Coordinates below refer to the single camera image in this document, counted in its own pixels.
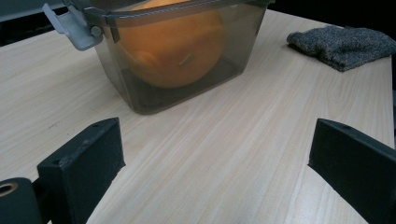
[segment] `light wood tabletop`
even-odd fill
[[[394,147],[391,61],[340,73],[287,47],[323,25],[267,10],[241,76],[150,116],[64,35],[2,47],[0,180],[35,180],[51,152],[118,117],[126,166],[89,223],[366,223],[308,156],[318,118]]]

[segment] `container handle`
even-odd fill
[[[76,49],[90,49],[102,42],[102,29],[98,26],[89,27],[82,13],[73,6],[67,7],[69,11],[59,16],[47,3],[42,8],[55,30],[66,35]]]

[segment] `wooden table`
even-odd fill
[[[322,27],[268,10],[241,76],[152,116],[134,113],[94,49],[49,32],[0,48],[0,179],[119,117],[127,165],[89,223],[365,223],[307,166],[317,118],[394,147],[390,58],[339,73],[287,47]]]

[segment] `orange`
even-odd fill
[[[151,0],[134,9],[181,1]],[[185,86],[203,77],[219,60],[225,44],[223,21],[216,10],[119,28],[119,34],[131,71],[163,88]]]

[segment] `translucent plastic container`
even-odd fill
[[[178,1],[64,0],[74,19],[56,19],[83,24],[85,34],[68,36],[76,48],[95,46],[129,107],[154,114],[240,75],[270,3]],[[75,43],[87,34],[88,47]]]

